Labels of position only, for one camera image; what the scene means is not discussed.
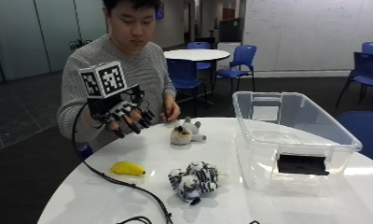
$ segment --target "man's hand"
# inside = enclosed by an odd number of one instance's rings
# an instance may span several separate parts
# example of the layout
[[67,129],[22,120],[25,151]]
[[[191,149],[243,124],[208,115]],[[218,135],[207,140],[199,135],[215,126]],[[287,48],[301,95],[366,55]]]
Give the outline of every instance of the man's hand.
[[176,103],[175,95],[171,93],[166,94],[164,97],[164,113],[160,114],[163,120],[174,121],[180,114],[180,108]]

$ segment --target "table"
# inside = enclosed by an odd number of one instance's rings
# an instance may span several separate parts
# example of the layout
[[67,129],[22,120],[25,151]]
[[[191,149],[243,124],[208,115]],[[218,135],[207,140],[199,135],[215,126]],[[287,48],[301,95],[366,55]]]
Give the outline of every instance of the table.
[[215,90],[215,82],[214,82],[214,70],[215,70],[215,62],[223,59],[229,58],[231,53],[225,50],[220,49],[175,49],[170,51],[164,51],[164,57],[167,59],[186,59],[191,60],[196,63],[211,63],[211,85],[212,91],[208,93],[214,93]]
[[[247,189],[240,176],[233,140],[236,119],[200,120],[206,143],[186,146],[170,143],[174,124],[160,124],[131,133],[96,152],[88,164],[110,176],[128,180],[151,190],[162,198],[175,224],[228,223],[248,224],[373,224],[373,160],[353,153],[343,191],[333,197],[269,196]],[[108,172],[118,161],[134,161],[144,166],[146,178],[120,178]],[[191,161],[215,164],[220,173],[218,192],[204,195],[191,206],[176,196],[168,181],[175,168],[187,169]],[[41,224],[112,224],[135,216],[147,216],[154,223],[164,223],[156,201],[140,191],[103,180],[82,164],[73,171],[54,193],[41,216]]]

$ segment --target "black cable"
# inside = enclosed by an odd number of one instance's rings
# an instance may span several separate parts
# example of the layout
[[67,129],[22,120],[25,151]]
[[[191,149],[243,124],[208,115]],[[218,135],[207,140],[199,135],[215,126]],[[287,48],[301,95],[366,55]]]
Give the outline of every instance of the black cable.
[[87,162],[84,161],[84,158],[82,156],[82,154],[78,152],[78,147],[77,147],[77,141],[75,141],[75,133],[78,132],[77,131],[77,124],[78,124],[78,120],[79,120],[79,116],[82,115],[83,111],[84,111],[84,107],[87,106],[88,103],[86,103],[78,114],[77,114],[77,117],[75,117],[75,120],[74,120],[74,124],[73,124],[73,147],[74,147],[74,150],[75,150],[75,153],[79,157],[79,159],[82,160],[82,163],[87,166],[87,168],[96,174],[99,175],[102,178],[104,178],[107,181],[110,181],[111,183],[114,184],[119,184],[119,185],[123,185],[123,186],[127,186],[130,188],[134,188],[134,189],[139,189],[140,191],[146,192],[147,194],[150,194],[155,199],[156,201],[159,202],[159,206],[162,208],[162,211],[164,213],[164,218],[166,218],[166,223],[167,224],[174,224],[174,220],[172,220],[172,213],[168,212],[167,210],[167,207],[162,201],[162,199],[159,198],[158,195],[155,195],[155,193],[152,193],[150,190],[147,189],[143,189],[140,187],[136,186],[136,184],[130,184],[127,182],[123,182],[112,177],[110,177],[108,175],[106,175],[103,172],[100,172],[99,170],[96,170],[94,167],[91,167]]
[[132,217],[132,218],[128,218],[126,221],[118,223],[118,224],[126,224],[127,222],[130,221],[140,221],[142,223],[146,223],[146,224],[152,224],[151,220],[148,217]]

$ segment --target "man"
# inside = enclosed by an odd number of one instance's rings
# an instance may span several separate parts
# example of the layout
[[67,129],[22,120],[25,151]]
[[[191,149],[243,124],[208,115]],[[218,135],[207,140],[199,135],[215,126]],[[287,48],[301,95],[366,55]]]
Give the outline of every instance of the man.
[[[160,46],[150,42],[155,26],[159,0],[103,0],[103,13],[111,32],[78,49],[70,56],[63,74],[63,105],[59,109],[62,134],[71,138],[77,114],[87,101],[87,93],[79,69],[99,63],[122,62],[128,86],[140,84],[146,91],[144,99],[156,117],[172,121],[180,114],[176,103],[176,89],[167,72],[167,62]],[[77,141],[88,142],[94,150],[118,139],[110,132],[127,126],[116,121],[102,125],[91,118],[88,107],[77,126]]]

